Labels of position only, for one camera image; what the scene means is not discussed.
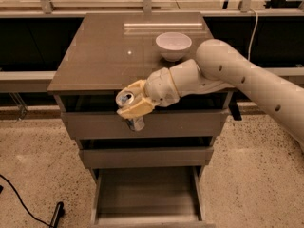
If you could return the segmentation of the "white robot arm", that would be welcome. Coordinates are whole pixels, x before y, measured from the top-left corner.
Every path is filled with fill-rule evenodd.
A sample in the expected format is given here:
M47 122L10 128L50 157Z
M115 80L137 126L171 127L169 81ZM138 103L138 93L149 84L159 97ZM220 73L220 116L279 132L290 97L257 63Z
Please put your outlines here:
M155 107L168 107L190 94L216 92L233 86L304 144L304 88L243 57L227 43L201 43L196 58L162 68L118 93L118 114L137 120Z

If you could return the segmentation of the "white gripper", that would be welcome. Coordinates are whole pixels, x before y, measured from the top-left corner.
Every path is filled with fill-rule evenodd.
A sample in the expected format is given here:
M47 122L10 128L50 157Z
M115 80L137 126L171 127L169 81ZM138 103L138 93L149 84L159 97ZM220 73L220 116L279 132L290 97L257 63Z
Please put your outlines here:
M117 113L124 119L133 119L151 113L155 105L168 107L177 103L180 96L168 68L155 71L146 80L138 80L123 89L124 100L135 100L146 95L149 98L142 98L132 106L119 109Z

